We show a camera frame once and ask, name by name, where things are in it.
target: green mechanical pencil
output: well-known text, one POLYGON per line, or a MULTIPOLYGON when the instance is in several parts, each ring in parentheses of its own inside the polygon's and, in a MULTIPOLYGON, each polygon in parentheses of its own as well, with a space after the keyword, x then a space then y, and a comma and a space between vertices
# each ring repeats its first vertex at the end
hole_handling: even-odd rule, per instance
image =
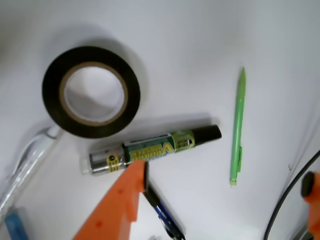
POLYGON ((244 116, 246 95, 246 72, 242 69, 240 79, 238 82, 238 89, 236 93, 236 106, 233 128, 233 145, 232 145, 232 162, 231 162, 231 176, 230 185, 237 185, 237 175, 241 171, 242 147, 241 147, 241 128, 244 116))

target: clear plastic tube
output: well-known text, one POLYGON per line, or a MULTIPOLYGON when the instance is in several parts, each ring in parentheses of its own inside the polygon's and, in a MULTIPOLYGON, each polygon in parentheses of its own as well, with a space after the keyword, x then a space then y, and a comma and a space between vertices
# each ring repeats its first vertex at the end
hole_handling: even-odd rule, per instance
POLYGON ((30 149, 30 155, 22 163, 22 159, 18 159, 15 170, 7 180, 4 191, 0 195, 0 224, 3 223, 6 214, 15 204, 22 190, 29 183, 34 173, 39 169, 41 163, 53 148, 59 136, 59 131, 57 126, 51 127, 47 134, 35 136, 26 147, 23 148, 20 157, 22 158, 28 149, 30 149))

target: roll of black tape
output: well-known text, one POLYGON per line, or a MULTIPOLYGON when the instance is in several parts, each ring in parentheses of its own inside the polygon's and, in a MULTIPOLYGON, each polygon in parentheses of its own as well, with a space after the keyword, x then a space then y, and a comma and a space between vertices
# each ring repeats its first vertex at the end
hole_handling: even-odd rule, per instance
POLYGON ((73 48, 58 56, 47 69, 42 83, 42 98, 52 119, 67 132, 83 138, 103 138, 125 128, 136 115, 140 88, 131 67, 115 53, 94 46, 73 48), (110 71, 120 81, 124 101, 119 111, 108 120, 80 117, 66 101, 65 88, 70 76, 86 67, 110 71))

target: white table surface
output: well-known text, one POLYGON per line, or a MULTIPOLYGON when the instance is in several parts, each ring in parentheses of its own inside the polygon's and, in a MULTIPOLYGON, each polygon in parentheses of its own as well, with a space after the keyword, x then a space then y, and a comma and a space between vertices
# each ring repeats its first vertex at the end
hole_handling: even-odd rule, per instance
MULTIPOLYGON (((121 174, 81 175, 79 157, 93 144, 218 124, 222 139, 152 162, 150 178, 188 240, 261 239, 292 175, 289 165, 301 168, 319 148, 319 9, 318 0, 0 2, 0 179, 21 146, 52 124, 41 84, 60 53, 108 48, 129 63, 141 90, 134 120, 116 135, 63 134, 16 203, 29 238, 72 239, 121 174), (242 171, 230 188, 242 66, 242 171)), ((306 211, 297 186, 270 239, 288 239, 306 211)), ((141 196, 130 240, 152 236, 169 239, 141 196)), ((4 227, 0 239, 9 239, 4 227)))

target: orange tool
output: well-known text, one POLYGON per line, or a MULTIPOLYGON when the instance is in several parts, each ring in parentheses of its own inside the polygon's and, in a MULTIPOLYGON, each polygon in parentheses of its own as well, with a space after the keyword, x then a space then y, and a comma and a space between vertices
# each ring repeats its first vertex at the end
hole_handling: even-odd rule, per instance
POLYGON ((302 181, 301 195, 309 203, 308 231, 320 240, 320 174, 308 172, 302 181))
POLYGON ((148 188, 149 165, 136 160, 118 178, 73 240, 128 240, 139 195, 148 188))

